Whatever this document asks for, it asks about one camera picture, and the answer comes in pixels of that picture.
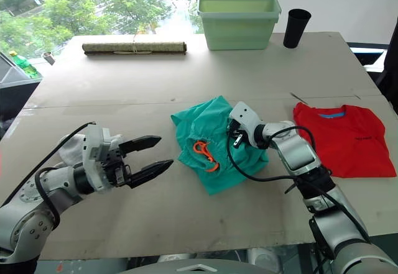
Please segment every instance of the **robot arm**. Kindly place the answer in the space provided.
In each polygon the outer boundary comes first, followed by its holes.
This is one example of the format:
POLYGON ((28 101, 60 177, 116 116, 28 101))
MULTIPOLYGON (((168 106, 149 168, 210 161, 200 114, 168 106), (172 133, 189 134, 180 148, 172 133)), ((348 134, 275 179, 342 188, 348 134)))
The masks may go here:
POLYGON ((82 163, 44 168, 0 208, 0 272, 33 273, 47 237, 59 224, 59 215, 86 195, 124 185, 134 188, 166 171, 173 160, 153 163, 135 174, 123 162, 128 153, 153 147, 159 140, 144 136, 112 148, 109 129, 88 125, 82 163))
POLYGON ((334 184, 314 149, 298 135, 293 122, 266 124, 243 102, 234 107, 229 117, 233 120, 230 130, 237 137, 234 147, 247 142, 253 147, 277 150, 313 214, 310 228, 323 255, 334 260, 334 273, 398 273, 391 258, 370 243, 361 218, 334 184))

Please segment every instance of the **white wall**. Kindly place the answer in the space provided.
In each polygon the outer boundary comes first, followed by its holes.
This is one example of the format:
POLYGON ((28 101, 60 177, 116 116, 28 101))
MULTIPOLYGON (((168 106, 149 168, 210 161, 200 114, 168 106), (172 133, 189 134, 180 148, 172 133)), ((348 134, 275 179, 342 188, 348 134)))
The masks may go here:
POLYGON ((312 14, 306 31, 340 32, 347 42, 389 44, 398 17, 398 0, 279 0, 282 8, 275 32, 286 29, 293 8, 312 14))

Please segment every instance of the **green plastic bin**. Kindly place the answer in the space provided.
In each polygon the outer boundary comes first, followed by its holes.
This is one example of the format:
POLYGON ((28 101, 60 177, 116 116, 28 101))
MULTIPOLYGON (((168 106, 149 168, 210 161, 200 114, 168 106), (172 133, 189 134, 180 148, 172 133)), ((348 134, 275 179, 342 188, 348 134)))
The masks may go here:
POLYGON ((278 0, 199 0, 210 50, 264 49, 281 12, 278 0))

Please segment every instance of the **rolled mat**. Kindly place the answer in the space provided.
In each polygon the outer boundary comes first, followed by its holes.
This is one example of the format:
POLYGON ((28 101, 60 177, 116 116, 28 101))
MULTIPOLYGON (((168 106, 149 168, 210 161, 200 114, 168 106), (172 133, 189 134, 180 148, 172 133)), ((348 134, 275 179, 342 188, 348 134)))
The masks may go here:
POLYGON ((185 42, 83 43, 85 55, 185 54, 185 42))

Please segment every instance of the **table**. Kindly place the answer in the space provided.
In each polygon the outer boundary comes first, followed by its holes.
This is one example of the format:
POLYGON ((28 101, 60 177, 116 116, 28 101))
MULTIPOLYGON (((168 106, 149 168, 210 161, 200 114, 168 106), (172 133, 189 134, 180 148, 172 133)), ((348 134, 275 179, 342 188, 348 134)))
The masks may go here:
MULTIPOLYGON (((266 50, 233 52, 210 52, 198 36, 187 41, 184 57, 88 58, 80 45, 90 39, 72 39, 53 75, 43 80, 0 142, 1 201, 61 136, 86 121, 96 120, 129 139, 163 137, 155 148, 127 157, 134 170, 176 158, 180 149, 169 116, 219 94, 231 105, 245 101, 270 122, 292 119, 298 100, 290 92, 311 106, 368 107, 383 121, 390 156, 398 166, 398 118, 337 33, 305 34, 295 50, 282 47, 283 36, 274 34, 266 50), (292 61, 278 59, 278 53, 292 61)), ((270 150, 269 157, 261 175, 284 174, 277 154, 270 150)), ((49 165, 56 162, 54 157, 49 165)), ((398 232, 396 178, 335 181, 371 235, 398 232)), ((132 257, 312 242, 310 214, 300 193, 284 195, 290 183, 245 181, 208 196, 196 174, 175 161, 148 184, 91 194, 67 210, 41 258, 132 257)))

